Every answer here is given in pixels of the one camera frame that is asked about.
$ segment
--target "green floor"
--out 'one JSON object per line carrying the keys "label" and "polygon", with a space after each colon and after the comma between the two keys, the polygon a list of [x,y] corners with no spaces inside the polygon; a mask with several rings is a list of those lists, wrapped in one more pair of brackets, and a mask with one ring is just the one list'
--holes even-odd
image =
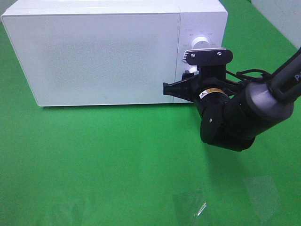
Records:
{"label": "green floor", "polygon": [[[229,70],[295,53],[250,2],[222,2]],[[201,142],[193,104],[38,107],[0,24],[0,225],[301,225],[300,112],[236,153]]]}

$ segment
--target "brand logo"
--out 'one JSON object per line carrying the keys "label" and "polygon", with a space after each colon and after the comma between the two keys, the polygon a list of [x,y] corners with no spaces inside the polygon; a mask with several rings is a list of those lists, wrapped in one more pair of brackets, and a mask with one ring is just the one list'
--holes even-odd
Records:
{"label": "brand logo", "polygon": [[300,74],[295,75],[295,79],[297,80],[297,82],[300,82],[300,80],[301,80],[301,72],[300,72]]}

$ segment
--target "microwave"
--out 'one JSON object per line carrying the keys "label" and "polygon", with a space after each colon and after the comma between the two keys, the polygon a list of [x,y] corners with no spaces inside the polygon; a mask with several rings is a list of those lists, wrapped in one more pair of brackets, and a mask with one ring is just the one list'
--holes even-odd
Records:
{"label": "microwave", "polygon": [[163,82],[222,45],[218,0],[18,0],[1,16],[39,106],[183,103]]}

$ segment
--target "white wall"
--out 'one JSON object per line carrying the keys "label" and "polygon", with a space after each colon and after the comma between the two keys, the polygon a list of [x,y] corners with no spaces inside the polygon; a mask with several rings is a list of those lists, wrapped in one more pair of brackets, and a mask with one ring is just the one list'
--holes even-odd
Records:
{"label": "white wall", "polygon": [[0,0],[0,15],[2,15],[8,7],[14,4],[14,2],[16,2],[16,0]]}
{"label": "white wall", "polygon": [[300,48],[301,0],[252,0],[252,4],[296,48]]}

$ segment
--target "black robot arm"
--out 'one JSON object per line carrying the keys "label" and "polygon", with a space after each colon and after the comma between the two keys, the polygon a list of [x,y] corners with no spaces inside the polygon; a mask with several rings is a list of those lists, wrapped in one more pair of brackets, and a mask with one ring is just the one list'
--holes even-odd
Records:
{"label": "black robot arm", "polygon": [[[257,135],[293,113],[293,102],[301,95],[301,49],[273,74],[230,73],[226,64],[232,59],[232,52],[224,48],[187,50],[183,60],[196,65],[199,74],[186,72],[181,81],[164,83],[163,93],[196,104],[203,142],[242,151]],[[248,72],[261,72],[262,77],[246,76]],[[241,81],[227,80],[226,73]]]}

